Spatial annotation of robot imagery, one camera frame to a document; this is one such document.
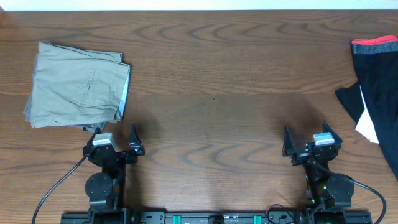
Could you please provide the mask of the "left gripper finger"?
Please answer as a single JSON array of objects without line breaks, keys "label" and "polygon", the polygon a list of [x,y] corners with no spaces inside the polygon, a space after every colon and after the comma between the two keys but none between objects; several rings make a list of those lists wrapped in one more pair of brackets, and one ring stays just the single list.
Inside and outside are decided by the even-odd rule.
[{"label": "left gripper finger", "polygon": [[144,146],[137,135],[136,127],[134,123],[131,123],[129,133],[129,146],[134,152],[144,152]]},{"label": "left gripper finger", "polygon": [[93,132],[92,137],[90,137],[89,141],[87,142],[86,146],[91,147],[93,145],[93,140],[94,140],[95,136],[100,133],[101,133],[101,129],[96,128],[95,131]]}]

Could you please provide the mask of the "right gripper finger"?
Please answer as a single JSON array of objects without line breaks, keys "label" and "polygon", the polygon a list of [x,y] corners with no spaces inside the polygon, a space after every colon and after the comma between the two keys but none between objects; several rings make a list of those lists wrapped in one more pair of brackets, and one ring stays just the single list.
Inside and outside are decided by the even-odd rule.
[{"label": "right gripper finger", "polygon": [[330,133],[333,136],[333,139],[335,140],[335,144],[341,144],[342,143],[342,139],[339,137],[339,135],[337,135],[334,130],[332,130],[329,126],[329,124],[327,123],[326,120],[322,121],[322,127],[323,127],[323,131],[325,133]]},{"label": "right gripper finger", "polygon": [[284,144],[282,147],[283,156],[291,156],[295,152],[294,144],[288,127],[284,127]]}]

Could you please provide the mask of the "black leggings red waistband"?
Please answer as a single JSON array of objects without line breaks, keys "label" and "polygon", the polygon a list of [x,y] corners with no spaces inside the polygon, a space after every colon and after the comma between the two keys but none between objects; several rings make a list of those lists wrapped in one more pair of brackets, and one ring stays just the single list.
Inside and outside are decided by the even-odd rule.
[{"label": "black leggings red waistband", "polygon": [[384,157],[397,175],[397,37],[351,42],[354,70]]}]

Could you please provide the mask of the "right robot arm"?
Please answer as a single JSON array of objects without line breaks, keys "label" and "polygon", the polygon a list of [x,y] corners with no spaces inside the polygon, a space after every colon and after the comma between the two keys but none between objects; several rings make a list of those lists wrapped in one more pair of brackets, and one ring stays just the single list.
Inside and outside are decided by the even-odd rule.
[{"label": "right robot arm", "polygon": [[314,134],[304,148],[294,147],[287,127],[284,128],[282,156],[290,157],[293,166],[302,166],[306,175],[307,198],[312,205],[294,215],[294,223],[348,223],[346,208],[351,206],[354,184],[332,172],[328,163],[341,148],[343,140],[322,121],[323,131]]}]

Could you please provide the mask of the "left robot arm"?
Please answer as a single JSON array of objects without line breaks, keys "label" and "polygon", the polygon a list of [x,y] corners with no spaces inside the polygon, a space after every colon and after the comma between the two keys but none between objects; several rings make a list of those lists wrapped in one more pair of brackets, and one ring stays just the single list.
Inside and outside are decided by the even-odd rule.
[{"label": "left robot arm", "polygon": [[145,148],[132,123],[129,133],[130,149],[117,151],[117,145],[111,133],[102,133],[98,128],[83,148],[83,155],[101,168],[85,184],[89,197],[89,223],[139,223],[137,212],[125,207],[124,187],[126,166],[135,164],[139,156],[145,154]]}]

